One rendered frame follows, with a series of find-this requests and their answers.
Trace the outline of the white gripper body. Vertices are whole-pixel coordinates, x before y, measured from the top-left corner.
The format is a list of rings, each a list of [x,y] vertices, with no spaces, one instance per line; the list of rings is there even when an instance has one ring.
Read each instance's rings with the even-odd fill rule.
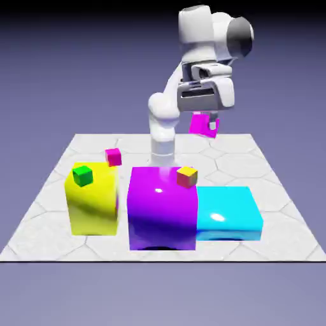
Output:
[[[234,84],[229,77],[183,82],[177,88],[177,104],[181,112],[227,110],[234,103]]]

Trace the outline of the small magenta cube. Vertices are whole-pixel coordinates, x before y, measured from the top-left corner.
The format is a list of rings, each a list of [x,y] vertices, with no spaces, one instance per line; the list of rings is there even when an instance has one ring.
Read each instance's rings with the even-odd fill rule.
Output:
[[[209,112],[194,112],[190,121],[189,134],[198,134],[208,138],[216,138],[218,133],[219,119],[217,120],[216,129],[210,130],[208,127]]]

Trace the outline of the small orange cube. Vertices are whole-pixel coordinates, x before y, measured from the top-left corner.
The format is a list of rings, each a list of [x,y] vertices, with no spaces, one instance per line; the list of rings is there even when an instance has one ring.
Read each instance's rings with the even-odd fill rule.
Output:
[[[183,166],[176,171],[178,185],[191,188],[197,184],[198,170],[193,167]]]

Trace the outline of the small pink cube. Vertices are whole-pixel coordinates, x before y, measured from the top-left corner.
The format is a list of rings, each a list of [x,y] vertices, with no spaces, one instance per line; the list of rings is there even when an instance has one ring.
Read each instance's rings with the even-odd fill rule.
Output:
[[[110,167],[122,165],[122,154],[118,148],[105,149],[105,157]]]

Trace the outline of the small green cube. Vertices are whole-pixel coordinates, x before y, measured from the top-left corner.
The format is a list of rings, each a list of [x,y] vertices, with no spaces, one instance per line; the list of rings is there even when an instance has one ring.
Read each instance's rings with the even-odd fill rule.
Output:
[[[88,166],[73,168],[73,179],[79,187],[84,187],[93,183],[93,172]]]

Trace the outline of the large cyan box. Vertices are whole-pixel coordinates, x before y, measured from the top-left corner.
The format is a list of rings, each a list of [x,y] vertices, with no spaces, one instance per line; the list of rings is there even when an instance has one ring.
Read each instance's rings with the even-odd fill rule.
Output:
[[[249,187],[198,187],[198,241],[258,241],[263,218]]]

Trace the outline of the large purple box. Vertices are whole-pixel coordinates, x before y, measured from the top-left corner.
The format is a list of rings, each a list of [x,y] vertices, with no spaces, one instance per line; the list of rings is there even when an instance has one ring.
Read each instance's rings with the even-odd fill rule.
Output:
[[[177,184],[178,169],[132,168],[127,194],[131,250],[195,249],[197,188]]]

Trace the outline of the large yellow box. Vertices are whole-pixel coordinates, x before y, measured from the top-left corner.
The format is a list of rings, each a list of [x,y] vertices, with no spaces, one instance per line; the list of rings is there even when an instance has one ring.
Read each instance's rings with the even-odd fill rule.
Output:
[[[73,168],[88,166],[93,183],[79,187]],[[71,233],[74,236],[114,236],[118,227],[118,167],[106,162],[75,162],[65,184]]]

